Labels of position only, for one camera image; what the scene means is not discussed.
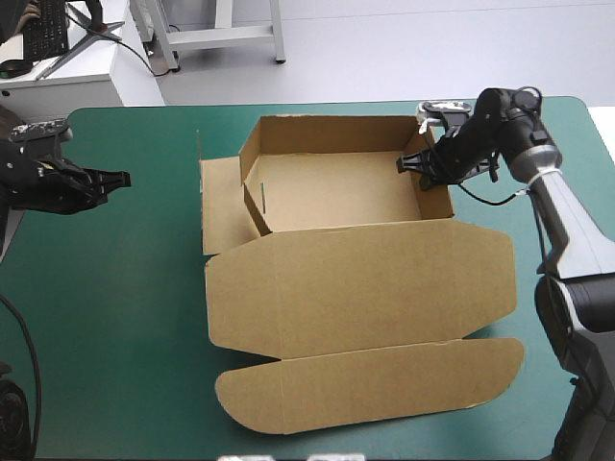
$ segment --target unfolded cardboard box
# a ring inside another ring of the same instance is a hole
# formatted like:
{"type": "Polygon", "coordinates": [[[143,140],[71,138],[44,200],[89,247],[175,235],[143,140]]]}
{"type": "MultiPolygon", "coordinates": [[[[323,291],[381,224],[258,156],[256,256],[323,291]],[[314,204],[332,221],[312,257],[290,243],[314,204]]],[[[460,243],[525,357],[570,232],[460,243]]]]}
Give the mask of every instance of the unfolded cardboard box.
{"type": "Polygon", "coordinates": [[[266,116],[239,157],[202,161],[209,338],[279,361],[216,382],[267,433],[468,408],[515,378],[515,339],[462,339],[516,304],[501,232],[445,186],[397,173],[408,116],[266,116]]]}

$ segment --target keyboard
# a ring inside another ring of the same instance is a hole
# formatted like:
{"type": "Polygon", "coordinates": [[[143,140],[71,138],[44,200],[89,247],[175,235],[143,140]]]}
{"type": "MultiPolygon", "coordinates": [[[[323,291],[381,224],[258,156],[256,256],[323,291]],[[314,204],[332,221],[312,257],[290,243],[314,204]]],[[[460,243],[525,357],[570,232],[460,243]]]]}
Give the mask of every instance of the keyboard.
{"type": "Polygon", "coordinates": [[[64,0],[39,0],[40,19],[23,28],[23,59],[42,61],[68,52],[64,0]]]}

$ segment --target black wire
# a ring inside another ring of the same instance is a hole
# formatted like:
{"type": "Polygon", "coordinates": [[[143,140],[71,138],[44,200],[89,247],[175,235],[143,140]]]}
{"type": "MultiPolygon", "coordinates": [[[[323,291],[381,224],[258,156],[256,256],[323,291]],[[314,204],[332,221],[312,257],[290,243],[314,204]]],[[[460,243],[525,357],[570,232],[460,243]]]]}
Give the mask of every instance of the black wire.
{"type": "Polygon", "coordinates": [[[30,331],[28,331],[28,326],[26,325],[26,321],[24,320],[21,313],[1,293],[0,302],[9,310],[15,320],[19,323],[19,327],[21,328],[21,332],[23,333],[23,338],[28,345],[28,351],[30,352],[30,360],[32,361],[32,368],[34,370],[37,400],[35,410],[35,424],[32,432],[32,443],[30,445],[30,452],[28,453],[28,459],[34,460],[35,455],[37,454],[38,433],[40,431],[40,412],[42,403],[42,386],[40,384],[40,367],[38,366],[37,350],[35,349],[35,344],[32,341],[32,337],[30,336],[30,331]]]}
{"type": "Polygon", "coordinates": [[[491,202],[490,200],[483,199],[482,197],[479,197],[478,195],[472,193],[470,190],[468,190],[467,187],[465,187],[462,184],[458,184],[458,186],[459,186],[459,188],[462,191],[464,191],[466,194],[468,194],[474,200],[477,200],[477,201],[481,202],[482,204],[489,205],[489,206],[502,206],[502,205],[506,205],[512,199],[515,199],[516,197],[518,197],[517,193],[515,192],[514,194],[510,194],[508,197],[506,197],[503,200],[500,200],[499,202],[491,202]]]}
{"type": "Polygon", "coordinates": [[[147,67],[147,70],[149,70],[154,77],[164,77],[165,75],[168,75],[169,72],[171,72],[171,69],[168,69],[166,72],[164,72],[162,74],[157,74],[156,72],[154,72],[154,69],[152,69],[152,66],[149,64],[149,62],[147,62],[137,51],[135,51],[134,48],[130,47],[129,45],[124,43],[122,40],[114,38],[113,36],[108,36],[107,34],[102,34],[100,32],[96,32],[96,31],[88,28],[87,26],[84,26],[77,19],[75,19],[73,16],[71,16],[68,12],[66,13],[66,17],[68,17],[68,19],[70,19],[72,22],[74,22],[75,24],[77,24],[79,27],[81,27],[85,31],[89,32],[90,34],[94,34],[94,35],[99,36],[101,38],[104,38],[106,40],[113,41],[113,42],[117,43],[118,45],[123,46],[127,50],[130,50],[135,56],[137,56],[141,60],[141,62],[143,62],[143,64],[145,64],[145,67],[147,67]]]}

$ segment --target box flap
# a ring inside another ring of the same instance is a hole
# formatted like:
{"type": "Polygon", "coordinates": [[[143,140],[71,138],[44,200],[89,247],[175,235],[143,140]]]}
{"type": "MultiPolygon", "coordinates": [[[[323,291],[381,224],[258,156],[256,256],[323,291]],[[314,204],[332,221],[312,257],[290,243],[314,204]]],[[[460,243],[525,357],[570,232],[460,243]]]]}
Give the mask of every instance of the box flap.
{"type": "Polygon", "coordinates": [[[258,237],[243,203],[239,157],[201,160],[203,250],[216,255],[258,237]]]}
{"type": "Polygon", "coordinates": [[[516,339],[455,340],[282,360],[226,372],[215,389],[238,423],[290,434],[484,403],[523,356],[516,339]]]}
{"type": "Polygon", "coordinates": [[[278,358],[461,338],[516,304],[508,236],[452,219],[272,233],[206,283],[211,342],[278,358]]]}

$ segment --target white floor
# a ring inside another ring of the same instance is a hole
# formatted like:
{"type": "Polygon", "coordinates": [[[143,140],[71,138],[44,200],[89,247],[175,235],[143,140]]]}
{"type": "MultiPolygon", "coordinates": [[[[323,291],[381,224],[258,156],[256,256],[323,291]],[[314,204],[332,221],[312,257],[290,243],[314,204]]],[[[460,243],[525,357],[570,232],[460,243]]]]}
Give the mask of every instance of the white floor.
{"type": "MultiPolygon", "coordinates": [[[[166,0],[182,29],[212,2],[166,0]]],[[[182,53],[159,79],[168,104],[217,105],[476,97],[535,85],[615,106],[615,0],[281,0],[288,61],[273,46],[182,53]]],[[[235,0],[234,22],[268,18],[268,0],[235,0]]]]}

